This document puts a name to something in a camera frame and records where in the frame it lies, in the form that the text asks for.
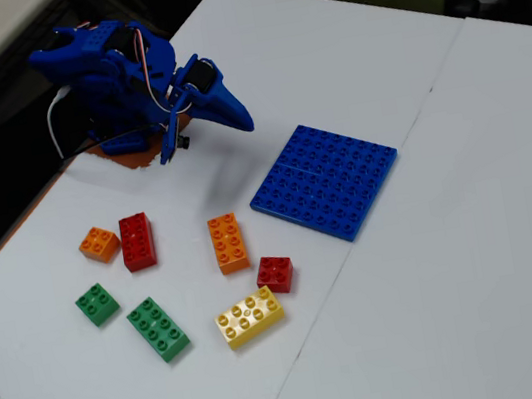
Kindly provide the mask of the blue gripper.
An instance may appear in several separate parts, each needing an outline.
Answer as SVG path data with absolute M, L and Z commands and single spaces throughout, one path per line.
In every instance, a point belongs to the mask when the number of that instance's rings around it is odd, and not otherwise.
M 247 108 L 222 82 L 214 62 L 194 54 L 179 67 L 170 81 L 168 101 L 171 112 L 191 114 L 240 131 L 253 131 Z

